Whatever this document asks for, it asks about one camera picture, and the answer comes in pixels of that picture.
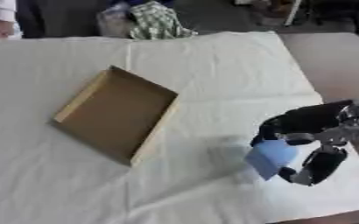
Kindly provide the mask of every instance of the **blue block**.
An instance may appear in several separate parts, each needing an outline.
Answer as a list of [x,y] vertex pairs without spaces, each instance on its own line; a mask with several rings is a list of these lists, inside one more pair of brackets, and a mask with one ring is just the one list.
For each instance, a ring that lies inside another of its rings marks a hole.
[[263,179],[268,180],[287,166],[297,153],[297,148],[288,145],[285,140],[267,140],[256,144],[246,155],[246,161]]

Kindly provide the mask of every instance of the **robotic hand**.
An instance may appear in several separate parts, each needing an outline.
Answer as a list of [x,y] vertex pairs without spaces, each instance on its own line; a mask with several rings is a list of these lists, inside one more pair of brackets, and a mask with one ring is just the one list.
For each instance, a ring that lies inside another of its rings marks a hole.
[[302,164],[300,172],[284,167],[279,176],[291,183],[312,186],[329,177],[348,155],[343,146],[359,142],[359,101],[338,101],[287,111],[272,117],[259,128],[250,145],[284,139],[289,145],[319,140]]

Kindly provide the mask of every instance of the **white tablecloth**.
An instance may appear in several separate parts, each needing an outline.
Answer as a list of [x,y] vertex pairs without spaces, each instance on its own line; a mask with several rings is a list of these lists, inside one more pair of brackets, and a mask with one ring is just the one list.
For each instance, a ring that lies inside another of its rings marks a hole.
[[[155,154],[131,169],[50,125],[112,64],[180,93],[150,144]],[[0,224],[243,224],[358,210],[352,148],[314,187],[264,182],[243,161],[264,119],[315,103],[274,33],[0,41]]]

